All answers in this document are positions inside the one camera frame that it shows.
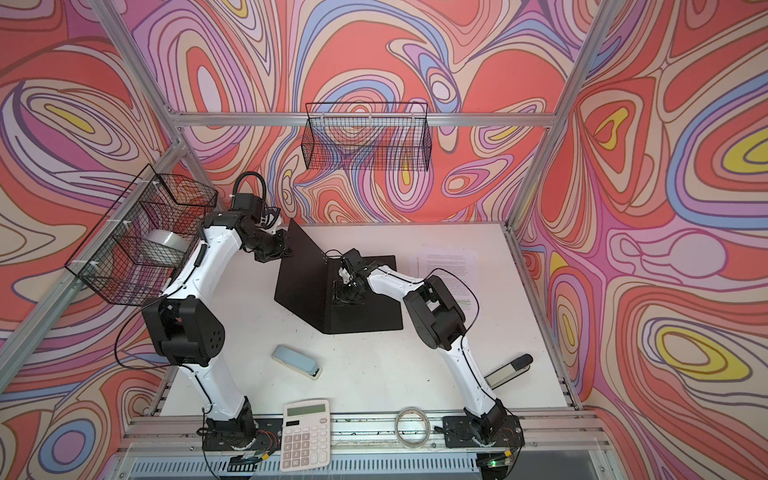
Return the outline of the blue file folder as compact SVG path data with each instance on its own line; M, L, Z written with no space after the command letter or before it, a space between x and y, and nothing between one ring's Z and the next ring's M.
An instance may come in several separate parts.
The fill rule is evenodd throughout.
M398 331L401 304L368 291L364 303L335 305L340 259L330 258L295 221L286 243L292 257L280 261L274 300L319 332L328 335Z

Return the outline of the printed paper sheets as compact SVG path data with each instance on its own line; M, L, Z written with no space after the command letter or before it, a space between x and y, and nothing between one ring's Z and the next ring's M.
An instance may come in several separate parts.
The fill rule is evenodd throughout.
M467 321L478 312L473 294L478 280L478 254L467 249L452 249L425 244L409 258L412 276L425 278L437 275L462 308Z

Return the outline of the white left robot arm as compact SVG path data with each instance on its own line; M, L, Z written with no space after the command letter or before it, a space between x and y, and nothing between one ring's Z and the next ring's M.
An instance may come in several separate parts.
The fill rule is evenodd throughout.
M257 434L250 402L220 357L226 333L210 303L236 253L251 253L261 263L289 254L281 224L278 214L268 215L265 223L243 212L207 216L178 277L142 307L156 353L176 366L200 395L209 434L238 441L252 440Z

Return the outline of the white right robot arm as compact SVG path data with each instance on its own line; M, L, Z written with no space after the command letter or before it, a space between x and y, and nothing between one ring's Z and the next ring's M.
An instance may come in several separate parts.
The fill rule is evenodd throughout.
M401 274L379 261L365 260L356 249L342 254L339 261L341 283L335 288L336 298L355 304L373 293L404 305L418 337L445 361L464 401L472 440L489 445L508 411L473 357L465 313L443 279L434 274L423 279Z

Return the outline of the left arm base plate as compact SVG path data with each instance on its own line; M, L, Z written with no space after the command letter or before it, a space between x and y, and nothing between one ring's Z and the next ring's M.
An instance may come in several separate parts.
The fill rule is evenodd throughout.
M214 421L206 419L197 429L206 452L256 452L277 450L282 424L279 418L256 418L248 427L237 420Z

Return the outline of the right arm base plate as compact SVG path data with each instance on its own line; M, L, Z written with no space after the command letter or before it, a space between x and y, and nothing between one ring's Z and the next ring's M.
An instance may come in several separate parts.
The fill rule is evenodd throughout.
M526 444L519 418L509 414L493 425L466 415L444 416L440 430L450 449L504 447L516 450Z

